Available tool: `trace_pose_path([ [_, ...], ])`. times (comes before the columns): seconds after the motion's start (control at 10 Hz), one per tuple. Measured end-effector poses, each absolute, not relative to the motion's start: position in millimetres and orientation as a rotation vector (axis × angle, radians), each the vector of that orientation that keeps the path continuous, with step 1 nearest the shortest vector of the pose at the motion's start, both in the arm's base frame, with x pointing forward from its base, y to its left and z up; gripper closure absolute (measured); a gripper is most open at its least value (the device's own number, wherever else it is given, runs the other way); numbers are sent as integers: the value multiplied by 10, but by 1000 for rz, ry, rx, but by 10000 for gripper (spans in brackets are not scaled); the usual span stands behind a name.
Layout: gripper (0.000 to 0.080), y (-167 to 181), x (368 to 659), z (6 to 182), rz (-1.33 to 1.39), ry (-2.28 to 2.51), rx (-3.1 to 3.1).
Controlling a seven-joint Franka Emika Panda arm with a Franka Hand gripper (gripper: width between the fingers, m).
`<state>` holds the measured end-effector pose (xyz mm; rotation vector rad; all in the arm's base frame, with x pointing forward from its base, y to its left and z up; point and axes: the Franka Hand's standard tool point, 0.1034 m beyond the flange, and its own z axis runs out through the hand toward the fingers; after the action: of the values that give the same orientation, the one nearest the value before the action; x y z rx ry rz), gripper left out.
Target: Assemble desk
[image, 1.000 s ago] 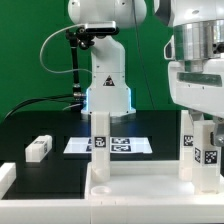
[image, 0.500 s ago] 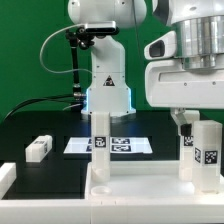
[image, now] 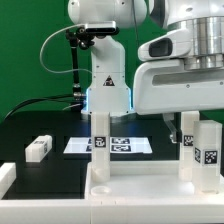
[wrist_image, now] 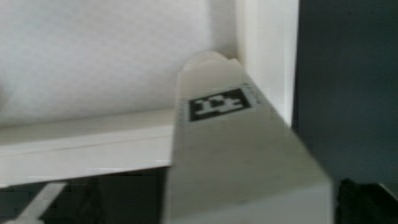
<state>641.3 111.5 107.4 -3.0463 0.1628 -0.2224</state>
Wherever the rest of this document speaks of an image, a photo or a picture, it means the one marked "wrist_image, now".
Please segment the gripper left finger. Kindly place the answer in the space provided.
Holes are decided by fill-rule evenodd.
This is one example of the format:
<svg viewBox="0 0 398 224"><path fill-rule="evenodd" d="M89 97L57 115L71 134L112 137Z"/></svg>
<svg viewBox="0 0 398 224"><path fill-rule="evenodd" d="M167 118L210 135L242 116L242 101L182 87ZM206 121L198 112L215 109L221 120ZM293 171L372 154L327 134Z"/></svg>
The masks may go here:
<svg viewBox="0 0 398 224"><path fill-rule="evenodd" d="M11 224L96 224L102 212L96 196L93 181L48 183Z"/></svg>

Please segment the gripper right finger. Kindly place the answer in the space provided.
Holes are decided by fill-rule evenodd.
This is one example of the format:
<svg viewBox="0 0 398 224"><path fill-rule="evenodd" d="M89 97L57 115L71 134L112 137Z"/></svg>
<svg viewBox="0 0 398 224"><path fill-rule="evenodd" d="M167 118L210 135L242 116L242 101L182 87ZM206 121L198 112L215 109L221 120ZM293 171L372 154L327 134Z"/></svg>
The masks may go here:
<svg viewBox="0 0 398 224"><path fill-rule="evenodd" d="M336 224L398 224L398 183L341 181Z"/></svg>

